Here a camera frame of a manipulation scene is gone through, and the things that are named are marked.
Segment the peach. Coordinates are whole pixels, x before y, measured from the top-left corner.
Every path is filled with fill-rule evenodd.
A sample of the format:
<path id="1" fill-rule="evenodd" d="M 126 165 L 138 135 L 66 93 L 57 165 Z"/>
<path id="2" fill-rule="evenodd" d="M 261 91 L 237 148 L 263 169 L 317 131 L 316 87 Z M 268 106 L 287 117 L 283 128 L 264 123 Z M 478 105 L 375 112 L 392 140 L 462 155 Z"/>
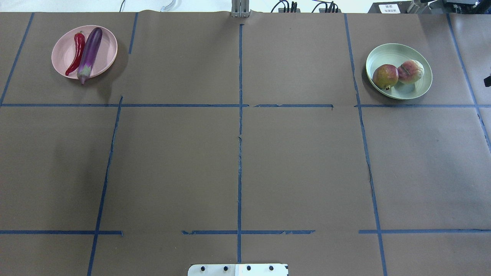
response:
<path id="1" fill-rule="evenodd" d="M 413 59 L 402 63 L 397 70 L 399 81 L 402 84 L 413 84 L 420 80 L 425 73 L 423 65 L 419 61 Z"/>

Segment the red yellow pomegranate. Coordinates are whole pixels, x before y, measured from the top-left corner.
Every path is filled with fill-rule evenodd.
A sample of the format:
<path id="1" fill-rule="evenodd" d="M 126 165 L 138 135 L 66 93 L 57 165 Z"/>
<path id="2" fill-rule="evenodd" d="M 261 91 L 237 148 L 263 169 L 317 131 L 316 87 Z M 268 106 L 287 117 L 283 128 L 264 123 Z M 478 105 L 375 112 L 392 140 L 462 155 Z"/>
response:
<path id="1" fill-rule="evenodd" d="M 389 90 L 399 81 L 398 68 L 391 64 L 383 64 L 376 68 L 372 81 L 379 89 Z"/>

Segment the purple eggplant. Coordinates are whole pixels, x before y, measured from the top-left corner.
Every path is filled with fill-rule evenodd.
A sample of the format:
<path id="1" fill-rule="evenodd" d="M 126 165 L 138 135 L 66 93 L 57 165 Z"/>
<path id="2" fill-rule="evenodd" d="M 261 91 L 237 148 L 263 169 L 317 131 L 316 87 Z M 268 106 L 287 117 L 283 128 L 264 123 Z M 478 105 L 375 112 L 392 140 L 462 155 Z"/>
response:
<path id="1" fill-rule="evenodd" d="M 77 70 L 77 78 L 81 85 L 91 76 L 93 65 L 96 61 L 97 53 L 102 41 L 103 30 L 100 27 L 94 28 L 89 34 L 84 51 L 81 56 L 81 62 Z"/>

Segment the red chili pepper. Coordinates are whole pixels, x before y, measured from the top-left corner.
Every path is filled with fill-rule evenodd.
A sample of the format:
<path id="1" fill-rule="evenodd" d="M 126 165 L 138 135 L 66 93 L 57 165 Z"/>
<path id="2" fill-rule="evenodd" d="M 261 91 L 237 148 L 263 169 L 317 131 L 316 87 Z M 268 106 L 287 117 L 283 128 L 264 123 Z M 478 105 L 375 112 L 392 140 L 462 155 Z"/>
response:
<path id="1" fill-rule="evenodd" d="M 82 31 L 79 31 L 74 35 L 74 42 L 75 42 L 75 56 L 72 60 L 71 65 L 65 71 L 65 76 L 69 76 L 72 72 L 77 70 L 77 68 L 79 68 L 79 65 L 81 64 L 81 58 L 86 44 L 86 38 Z"/>

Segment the green plate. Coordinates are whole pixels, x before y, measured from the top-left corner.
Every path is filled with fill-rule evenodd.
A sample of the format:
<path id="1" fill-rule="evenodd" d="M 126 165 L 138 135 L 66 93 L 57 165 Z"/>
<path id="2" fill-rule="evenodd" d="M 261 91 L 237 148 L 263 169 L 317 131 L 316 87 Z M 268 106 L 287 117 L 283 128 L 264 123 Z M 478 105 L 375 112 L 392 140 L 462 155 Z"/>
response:
<path id="1" fill-rule="evenodd" d="M 384 64 L 394 65 L 396 67 L 403 62 L 414 60 L 421 64 L 423 68 L 422 77 L 412 84 L 404 84 L 398 81 L 395 86 L 386 90 L 378 87 L 374 82 L 374 73 L 377 68 Z M 365 64 L 366 74 L 370 84 L 387 97 L 397 100 L 410 100 L 423 96 L 431 87 L 433 82 L 433 72 L 426 58 L 415 49 L 398 44 L 387 43 L 372 49 L 368 54 Z"/>

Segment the pink plate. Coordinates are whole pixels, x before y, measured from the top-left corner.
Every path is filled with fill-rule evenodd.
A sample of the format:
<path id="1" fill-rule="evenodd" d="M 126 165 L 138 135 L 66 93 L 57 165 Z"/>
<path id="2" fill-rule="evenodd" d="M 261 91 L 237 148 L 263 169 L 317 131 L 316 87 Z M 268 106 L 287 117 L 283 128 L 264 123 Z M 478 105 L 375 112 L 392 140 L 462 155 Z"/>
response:
<path id="1" fill-rule="evenodd" d="M 103 74 L 112 66 L 118 52 L 118 42 L 114 34 L 103 26 L 79 26 L 61 36 L 51 51 L 51 64 L 60 75 L 74 80 L 77 78 L 77 70 L 74 70 L 69 75 L 65 75 L 67 68 L 71 65 L 76 54 L 75 35 L 76 33 L 82 33 L 88 39 L 88 35 L 95 28 L 102 30 L 102 39 L 95 61 L 92 63 L 91 74 L 88 78 L 91 79 Z"/>

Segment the aluminium frame post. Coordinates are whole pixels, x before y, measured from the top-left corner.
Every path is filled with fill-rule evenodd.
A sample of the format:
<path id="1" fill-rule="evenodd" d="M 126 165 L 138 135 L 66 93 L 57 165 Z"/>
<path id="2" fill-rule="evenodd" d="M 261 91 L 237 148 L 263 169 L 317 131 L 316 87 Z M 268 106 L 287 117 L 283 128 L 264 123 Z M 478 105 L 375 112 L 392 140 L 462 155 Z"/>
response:
<path id="1" fill-rule="evenodd" d="M 248 18 L 250 16 L 250 0 L 232 0 L 231 17 Z"/>

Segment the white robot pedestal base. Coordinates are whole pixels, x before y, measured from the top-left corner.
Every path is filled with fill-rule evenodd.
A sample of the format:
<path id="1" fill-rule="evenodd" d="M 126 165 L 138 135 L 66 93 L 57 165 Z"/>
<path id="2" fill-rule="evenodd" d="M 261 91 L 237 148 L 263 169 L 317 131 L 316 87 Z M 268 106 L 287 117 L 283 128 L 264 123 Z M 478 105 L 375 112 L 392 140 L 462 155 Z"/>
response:
<path id="1" fill-rule="evenodd" d="M 195 264 L 188 269 L 188 276 L 289 276 L 287 264 Z"/>

